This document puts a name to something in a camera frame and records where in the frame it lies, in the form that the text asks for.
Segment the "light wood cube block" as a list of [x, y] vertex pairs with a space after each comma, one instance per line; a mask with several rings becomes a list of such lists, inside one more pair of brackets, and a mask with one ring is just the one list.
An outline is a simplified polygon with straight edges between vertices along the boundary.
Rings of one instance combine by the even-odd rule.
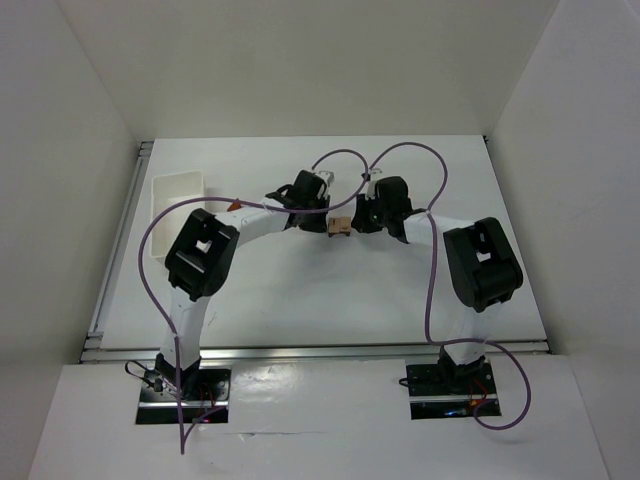
[[337, 218], [336, 229], [341, 234], [349, 235], [351, 232], [351, 219], [349, 217]]

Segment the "orange triangular wood block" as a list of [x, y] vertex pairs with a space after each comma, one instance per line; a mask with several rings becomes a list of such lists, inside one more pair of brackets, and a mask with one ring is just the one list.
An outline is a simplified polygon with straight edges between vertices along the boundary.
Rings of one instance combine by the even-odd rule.
[[243, 204], [238, 200], [234, 200], [227, 208], [228, 212], [239, 210], [243, 207]]

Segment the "white plastic bin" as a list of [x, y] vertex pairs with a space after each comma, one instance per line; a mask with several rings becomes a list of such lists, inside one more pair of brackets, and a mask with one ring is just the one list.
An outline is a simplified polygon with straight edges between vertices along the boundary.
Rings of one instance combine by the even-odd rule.
[[[187, 171], [162, 176], [152, 180], [151, 219], [155, 220], [174, 204], [205, 196], [205, 181], [201, 171]], [[160, 264], [194, 209], [204, 208], [204, 201], [193, 202], [167, 213], [153, 228], [149, 240], [149, 254]]]

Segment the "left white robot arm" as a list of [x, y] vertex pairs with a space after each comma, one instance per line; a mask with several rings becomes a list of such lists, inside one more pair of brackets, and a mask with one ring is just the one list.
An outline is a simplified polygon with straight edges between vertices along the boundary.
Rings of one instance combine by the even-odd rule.
[[[156, 356], [155, 370], [184, 396], [195, 387], [200, 338], [210, 299], [226, 282], [236, 250], [265, 235], [300, 228], [324, 233], [334, 174], [298, 173], [295, 181], [267, 194], [257, 207], [211, 214], [198, 208], [187, 217], [165, 257], [171, 286], [172, 326]], [[301, 211], [312, 213], [301, 214]]]

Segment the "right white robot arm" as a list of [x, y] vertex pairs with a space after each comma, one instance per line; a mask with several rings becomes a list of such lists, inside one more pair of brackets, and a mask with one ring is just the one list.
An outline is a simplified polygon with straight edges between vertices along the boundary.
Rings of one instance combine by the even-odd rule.
[[372, 170], [366, 192], [356, 199], [351, 227], [359, 233], [386, 231], [410, 245], [432, 248], [443, 265], [445, 293], [464, 306], [451, 313], [450, 334], [440, 340], [435, 372], [422, 382], [455, 388], [478, 376], [486, 361], [490, 321], [524, 281], [524, 275], [500, 222], [494, 217], [458, 220], [415, 209], [407, 183]]

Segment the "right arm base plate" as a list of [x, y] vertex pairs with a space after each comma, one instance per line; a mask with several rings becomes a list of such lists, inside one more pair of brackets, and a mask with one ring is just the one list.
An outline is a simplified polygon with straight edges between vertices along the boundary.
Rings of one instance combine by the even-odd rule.
[[412, 420], [470, 418], [475, 409], [479, 417], [501, 415], [489, 363], [471, 377], [452, 383], [445, 383], [439, 374], [436, 364], [406, 366], [406, 375], [398, 383], [408, 390]]

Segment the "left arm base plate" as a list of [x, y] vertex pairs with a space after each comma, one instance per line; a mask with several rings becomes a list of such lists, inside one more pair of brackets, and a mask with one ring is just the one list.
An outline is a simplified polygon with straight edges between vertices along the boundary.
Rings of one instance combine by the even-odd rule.
[[[155, 371], [146, 369], [142, 376], [135, 423], [137, 425], [175, 425], [178, 423], [175, 389]], [[205, 368], [198, 372], [195, 385], [182, 394], [184, 423], [213, 410], [201, 423], [228, 422], [231, 370]]]

